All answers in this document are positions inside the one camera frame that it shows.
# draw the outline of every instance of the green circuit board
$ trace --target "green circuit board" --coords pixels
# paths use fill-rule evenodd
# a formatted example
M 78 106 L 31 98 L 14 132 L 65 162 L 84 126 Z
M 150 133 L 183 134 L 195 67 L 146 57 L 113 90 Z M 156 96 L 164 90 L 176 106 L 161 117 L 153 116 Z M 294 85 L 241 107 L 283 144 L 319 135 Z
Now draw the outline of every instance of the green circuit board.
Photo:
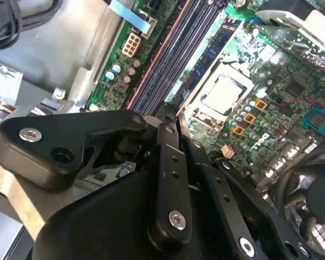
M 226 12 L 239 20 L 248 21 L 255 17 L 252 10 L 236 10 L 232 5 Z M 319 104 L 325 103 L 325 74 L 308 62 L 285 52 L 263 34 L 253 37 L 245 27 L 237 33 L 224 55 L 223 62 L 245 62 L 250 71 L 250 79 L 255 84 L 243 104 L 239 104 L 229 116 L 229 121 L 250 100 L 257 104 L 261 100 L 266 107 L 263 110 L 252 108 L 249 113 L 255 119 L 251 123 L 242 121 L 238 124 L 243 131 L 240 135 L 236 134 L 236 127 L 232 127 L 229 121 L 219 132 L 186 113 L 191 137 L 205 146 L 211 159 L 219 156 L 221 148 L 228 145 L 235 153 L 230 161 L 237 169 L 251 164 L 264 174 L 264 171 L 276 166 L 279 159 L 296 145 L 297 137 L 294 133 L 310 139 L 308 144 L 308 140 L 304 139 L 306 147 L 312 142 L 318 143 L 325 139 L 318 131 L 306 127 L 306 116 L 311 109 L 318 107 L 322 110 Z M 284 137 L 279 136 L 281 133 L 278 129 L 284 132 Z M 261 139 L 265 134 L 269 135 L 266 142 L 257 149 L 246 151 L 257 142 L 257 139 L 252 138 L 254 135 Z
M 151 17 L 154 18 L 157 23 L 149 38 L 146 39 L 144 37 L 141 37 L 141 33 L 133 31 L 133 26 L 130 23 L 125 22 L 114 45 L 114 48 L 110 53 L 109 59 L 106 62 L 100 80 L 88 100 L 88 103 L 86 105 L 87 109 L 93 108 L 91 111 L 106 111 L 122 108 L 133 87 L 141 79 L 142 72 L 146 67 L 146 63 L 154 47 L 159 43 L 163 32 L 168 29 L 167 24 L 178 3 L 178 0 L 163 1 L 160 8 L 156 11 L 148 6 L 148 1 L 135 1 L 134 6 L 132 7 L 132 11 L 136 12 L 137 14 L 144 12 L 146 15 L 148 15 L 148 17 L 146 17 L 146 20 Z M 135 33 L 141 38 L 139 49 L 135 53 L 134 57 L 129 57 L 122 53 L 123 47 L 131 33 Z M 134 68 L 134 75 L 129 75 L 128 69 L 129 67 L 133 68 L 134 60 L 139 60 L 141 65 Z M 113 65 L 115 64 L 120 66 L 119 73 L 115 73 L 113 71 Z M 113 73 L 114 79 L 106 78 L 107 72 Z M 124 82 L 125 76 L 130 78 L 128 85 L 125 84 L 127 89 L 122 88 L 121 91 L 118 91 L 118 83 Z

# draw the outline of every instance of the gray metal panel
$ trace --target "gray metal panel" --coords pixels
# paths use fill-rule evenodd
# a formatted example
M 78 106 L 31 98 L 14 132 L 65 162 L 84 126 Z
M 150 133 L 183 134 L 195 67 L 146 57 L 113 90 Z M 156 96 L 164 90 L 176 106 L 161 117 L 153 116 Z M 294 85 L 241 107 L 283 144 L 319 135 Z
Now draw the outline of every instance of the gray metal panel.
M 22 227 L 22 223 L 0 212 L 0 259 L 6 256 Z
M 20 5 L 25 14 L 32 14 L 50 2 L 24 0 Z M 24 32 L 16 45 L 0 51 L 0 61 L 51 92 L 55 87 L 69 90 L 78 68 L 86 63 L 105 9 L 103 0 L 64 0 L 62 10 L 48 24 Z M 7 15 L 2 6 L 0 24 L 4 21 Z

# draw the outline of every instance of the cooling fan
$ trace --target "cooling fan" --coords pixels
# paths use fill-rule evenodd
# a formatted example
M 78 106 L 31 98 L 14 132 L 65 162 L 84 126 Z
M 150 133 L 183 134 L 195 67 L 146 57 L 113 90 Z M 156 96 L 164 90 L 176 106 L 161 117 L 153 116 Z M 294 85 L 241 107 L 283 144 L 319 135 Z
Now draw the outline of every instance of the cooling fan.
M 270 192 L 277 209 L 310 246 L 325 253 L 325 143 Z

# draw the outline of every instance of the chip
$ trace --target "chip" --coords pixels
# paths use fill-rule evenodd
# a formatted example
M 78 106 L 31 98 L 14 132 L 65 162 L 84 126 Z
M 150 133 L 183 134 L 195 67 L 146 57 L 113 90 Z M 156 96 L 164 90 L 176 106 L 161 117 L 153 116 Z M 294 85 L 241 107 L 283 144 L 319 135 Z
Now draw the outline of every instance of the chip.
M 117 86 L 115 86 L 115 90 L 119 91 L 120 93 L 125 93 L 125 91 L 128 89 L 129 84 L 119 81 Z
M 255 100 L 255 107 L 259 109 L 260 111 L 264 110 L 267 107 L 267 103 L 262 101 L 261 99 L 256 99 Z
M 287 93 L 292 98 L 298 98 L 306 88 L 296 82 L 295 80 L 291 80 L 287 86 L 284 88 L 284 92 Z
M 244 129 L 241 128 L 241 126 L 236 126 L 232 131 L 237 135 L 242 135 L 244 133 Z
M 249 113 L 248 113 L 248 114 L 244 117 L 243 120 L 244 120 L 245 122 L 251 124 L 251 123 L 254 122 L 255 118 L 256 118 L 255 116 L 253 116 L 252 114 L 249 114 Z

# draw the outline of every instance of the black mounting arm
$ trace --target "black mounting arm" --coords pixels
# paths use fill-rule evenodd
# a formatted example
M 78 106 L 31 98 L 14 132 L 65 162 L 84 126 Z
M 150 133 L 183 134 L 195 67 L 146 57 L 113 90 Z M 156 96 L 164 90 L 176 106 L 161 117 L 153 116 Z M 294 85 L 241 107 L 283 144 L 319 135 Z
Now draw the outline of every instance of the black mounting arm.
M 77 178 L 104 167 L 137 164 L 49 216 L 33 259 L 325 259 L 231 164 L 212 167 L 182 114 L 177 120 L 166 108 L 160 119 L 153 126 L 119 110 L 1 124 L 0 174 L 44 198 L 62 198 Z M 0 185 L 16 203 L 8 190 Z

